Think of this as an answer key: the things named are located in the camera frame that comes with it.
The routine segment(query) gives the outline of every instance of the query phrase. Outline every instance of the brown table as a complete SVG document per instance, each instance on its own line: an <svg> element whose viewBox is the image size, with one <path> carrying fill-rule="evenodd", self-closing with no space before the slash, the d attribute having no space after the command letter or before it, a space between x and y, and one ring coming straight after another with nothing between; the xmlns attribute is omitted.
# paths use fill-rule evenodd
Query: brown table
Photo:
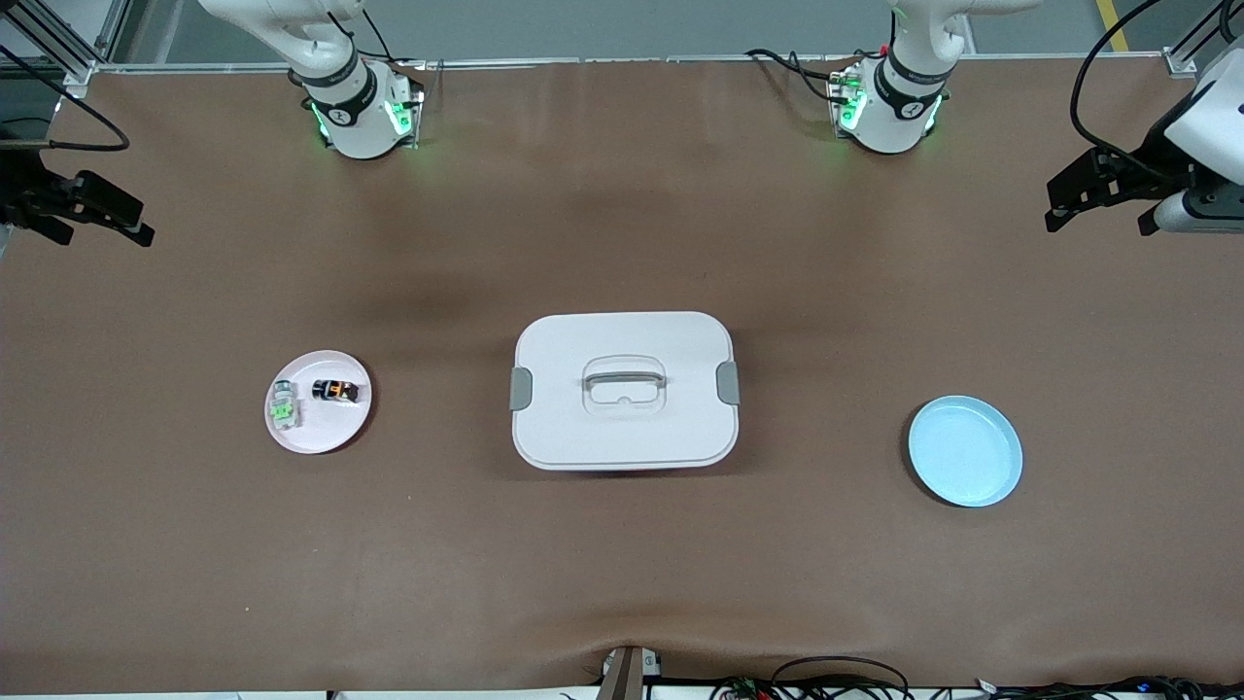
<svg viewBox="0 0 1244 700"><path fill-rule="evenodd" d="M1075 61L974 61L917 150L831 137L790 73L449 72L424 140L320 148L284 76L100 76L134 139L55 153L147 201L156 245L17 234L0 265L0 690L575 684L853 653L918 684L1244 674L1244 240L1044 231L1079 154ZM1188 88L1101 61L1136 143ZM98 136L63 111L57 134ZM741 436L684 474L542 474L510 443L518 333L697 308L731 329ZM289 454L286 362L367 363L374 420ZM913 484L904 423L970 394L1018 491Z"/></svg>

